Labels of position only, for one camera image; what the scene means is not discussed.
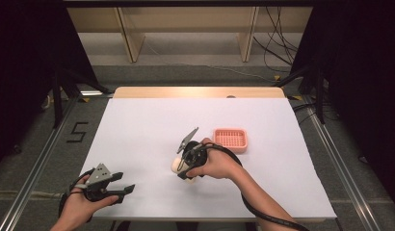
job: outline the silver metal part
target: silver metal part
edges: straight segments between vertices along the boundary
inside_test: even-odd
[[[81,90],[81,94],[83,96],[89,96],[89,95],[102,95],[103,93],[99,90]]]
[[[196,150],[196,149],[198,149],[198,148],[200,148],[200,147],[202,147],[202,146],[203,146],[203,144],[200,143],[200,144],[194,146],[194,148],[192,148],[192,149]]]
[[[303,97],[305,103],[312,103],[309,96]],[[351,201],[353,202],[356,212],[367,231],[380,231],[382,230],[378,220],[375,218],[371,207],[369,206],[367,200],[363,196],[356,181],[352,174],[350,173],[345,161],[342,159],[341,154],[336,148],[332,138],[330,137],[329,131],[324,124],[321,124],[318,118],[314,115],[312,109],[308,109],[308,113],[311,116],[311,120],[322,140],[324,146],[327,149],[330,159],[336,168],[339,178],[345,187]]]
[[[198,127],[196,127],[191,133],[189,133],[188,136],[186,136],[182,142],[179,145],[179,149],[177,149],[177,154],[179,154],[179,152],[181,152],[183,149],[185,149],[186,145],[188,144],[188,142],[192,139],[192,137],[195,135],[195,133],[198,131]]]
[[[63,111],[65,115],[60,122],[58,127],[55,127],[50,134],[43,150],[39,154],[38,159],[36,160],[35,165],[33,166],[32,170],[30,171],[24,185],[20,189],[16,199],[14,200],[11,208],[9,211],[4,215],[3,222],[0,226],[1,231],[11,231],[14,230],[26,204],[29,200],[29,196],[31,195],[33,188],[39,181],[41,173],[46,166],[46,163],[50,159],[51,152],[53,151],[54,147],[56,146],[57,140],[60,137],[65,125],[68,116],[70,115],[72,109],[74,108],[75,104],[77,103],[77,98],[69,98],[66,108]]]
[[[96,184],[98,182],[105,181],[111,178],[113,178],[113,175],[111,174],[110,170],[108,170],[108,168],[105,167],[104,164],[99,164],[90,176],[90,178],[87,180],[86,185],[88,186]]]

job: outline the white tabletop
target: white tabletop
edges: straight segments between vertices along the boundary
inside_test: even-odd
[[[243,128],[243,167],[293,218],[336,218],[286,98],[110,99],[82,172],[104,163],[136,184],[118,205],[96,218],[130,220],[252,220],[229,180],[205,176],[188,184],[171,172],[181,140],[212,138],[216,128]]]

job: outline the gray floor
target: gray floor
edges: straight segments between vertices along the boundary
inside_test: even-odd
[[[256,35],[267,43],[264,35]],[[275,76],[284,77],[285,72],[270,70],[264,64],[262,49],[254,44],[250,61],[242,63],[239,49],[232,34],[150,34],[146,35],[142,55],[135,64],[127,61],[120,35],[83,34],[80,35],[99,82],[110,89],[118,86],[270,86]],[[287,35],[292,43],[297,43],[301,35]],[[284,55],[277,45],[271,49]],[[269,66],[279,70],[289,70],[289,66],[273,56],[266,56]],[[299,95],[297,86],[301,79],[284,87],[284,92]],[[59,198],[53,193],[63,193],[66,187],[81,171],[92,139],[107,105],[108,97],[91,97],[88,102],[65,102],[72,105],[66,121],[49,151],[39,179],[35,182],[14,230],[48,230],[57,220]],[[294,106],[302,100],[290,100]],[[329,200],[338,215],[338,220],[304,223],[309,230],[395,230],[395,206],[383,189],[369,165],[357,157],[358,148],[343,126],[340,118],[329,106],[325,106],[324,127],[334,141],[335,147],[351,173],[358,190],[372,210],[373,218],[380,229],[366,229],[363,218],[358,214],[352,197],[344,187],[341,174],[332,163],[326,145],[315,125],[315,117],[308,109],[296,113],[303,131],[309,154],[318,176],[326,189]],[[16,192],[22,189],[35,165],[47,139],[52,135],[54,115],[52,105],[38,115],[31,129],[20,144],[22,153],[8,155],[0,164],[0,224],[13,204]],[[71,134],[77,122],[88,122],[80,127],[86,132],[82,142]],[[160,227],[162,223],[143,223],[144,230]],[[112,222],[94,219],[80,230],[110,230]]]

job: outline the forearm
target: forearm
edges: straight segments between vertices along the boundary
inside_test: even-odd
[[[293,221],[293,218],[273,200],[242,167],[234,167],[230,179],[240,189],[248,203],[256,210],[275,218]],[[292,230],[279,224],[258,218],[258,223],[263,230]]]
[[[68,225],[58,221],[54,224],[54,226],[50,229],[50,231],[72,231],[73,227],[68,227]]]

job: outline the metal rail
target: metal rail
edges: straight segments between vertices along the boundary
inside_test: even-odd
[[[2,224],[0,226],[0,231],[8,231],[14,230],[24,208],[26,207],[27,202],[29,201],[30,194],[38,182],[44,167],[50,158],[51,152],[54,146],[57,143],[57,140],[65,127],[66,119],[68,118],[72,108],[74,107],[75,103],[77,102],[77,98],[70,98],[65,108],[65,116],[60,122],[59,126],[53,128],[53,131],[50,134],[43,150],[39,154],[38,159],[36,160],[35,165],[33,166],[32,170],[30,171],[29,176],[27,177],[24,185],[18,192],[11,208],[5,214]]]
[[[309,96],[304,96],[303,99],[305,103],[312,103],[312,100],[309,98]],[[318,118],[314,115],[312,109],[308,108],[308,113],[310,114],[312,122],[325,148],[327,149],[329,157],[332,160],[333,165],[335,166],[335,169],[339,175],[339,178],[342,181],[342,184],[345,187],[345,190],[348,193],[348,196],[350,197],[352,203],[355,206],[356,212],[359,215],[363,226],[366,230],[380,231],[381,227],[375,219],[372,209],[366,202],[360,189],[357,187],[354,177],[348,170],[344,160],[342,159],[338,149],[335,146],[335,143],[330,137],[327,127],[319,122]]]

